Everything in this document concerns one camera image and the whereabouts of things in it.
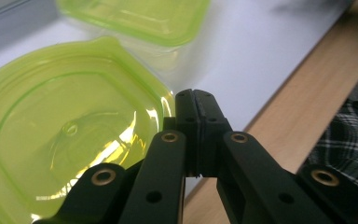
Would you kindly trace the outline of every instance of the wooden surface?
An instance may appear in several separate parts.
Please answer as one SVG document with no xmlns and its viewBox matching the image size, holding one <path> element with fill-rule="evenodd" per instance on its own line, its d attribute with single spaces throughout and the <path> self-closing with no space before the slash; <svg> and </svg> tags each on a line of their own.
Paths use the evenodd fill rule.
<svg viewBox="0 0 358 224">
<path fill-rule="evenodd" d="M 286 170 L 295 172 L 358 81 L 358 0 L 245 129 Z M 229 223 L 203 179 L 185 203 L 184 223 Z"/>
</svg>

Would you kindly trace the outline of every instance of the plastic food container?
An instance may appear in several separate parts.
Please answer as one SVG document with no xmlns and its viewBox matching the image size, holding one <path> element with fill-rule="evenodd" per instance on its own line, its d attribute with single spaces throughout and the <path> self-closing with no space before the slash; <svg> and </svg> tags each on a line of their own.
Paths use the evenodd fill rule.
<svg viewBox="0 0 358 224">
<path fill-rule="evenodd" d="M 60 10 L 114 35 L 148 66 L 173 70 L 197 35 L 210 0 L 57 0 Z"/>
<path fill-rule="evenodd" d="M 29 53 L 0 69 L 0 223 L 56 213 L 89 167 L 141 160 L 170 91 L 113 37 Z"/>
</svg>

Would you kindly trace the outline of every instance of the white table surface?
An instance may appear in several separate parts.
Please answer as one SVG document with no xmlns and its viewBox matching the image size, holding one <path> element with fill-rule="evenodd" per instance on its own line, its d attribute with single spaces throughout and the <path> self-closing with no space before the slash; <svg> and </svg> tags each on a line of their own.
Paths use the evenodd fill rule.
<svg viewBox="0 0 358 224">
<path fill-rule="evenodd" d="M 212 0 L 189 60 L 174 76 L 159 77 L 175 92 L 212 93 L 232 128 L 242 130 L 349 5 Z M 0 67 L 42 47 L 98 35 L 68 22 L 53 0 L 31 0 L 0 15 Z"/>
</svg>

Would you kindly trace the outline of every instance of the plaid fabric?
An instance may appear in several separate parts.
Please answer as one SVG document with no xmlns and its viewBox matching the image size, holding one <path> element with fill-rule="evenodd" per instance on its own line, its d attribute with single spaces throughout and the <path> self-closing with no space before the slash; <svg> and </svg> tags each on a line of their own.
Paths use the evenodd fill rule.
<svg viewBox="0 0 358 224">
<path fill-rule="evenodd" d="M 358 104 L 347 101 L 310 153 L 307 163 L 323 164 L 358 186 Z"/>
</svg>

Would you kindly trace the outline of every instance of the green plastic container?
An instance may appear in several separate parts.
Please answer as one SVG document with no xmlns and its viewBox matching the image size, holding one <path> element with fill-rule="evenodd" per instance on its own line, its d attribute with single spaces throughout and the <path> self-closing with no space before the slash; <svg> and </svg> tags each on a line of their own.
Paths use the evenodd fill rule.
<svg viewBox="0 0 358 224">
<path fill-rule="evenodd" d="M 54 215 L 83 172 L 141 160 L 172 94 L 112 37 L 29 53 L 0 69 L 0 223 Z"/>
<path fill-rule="evenodd" d="M 198 33 L 210 0 L 57 0 L 71 17 L 166 47 Z"/>
</svg>

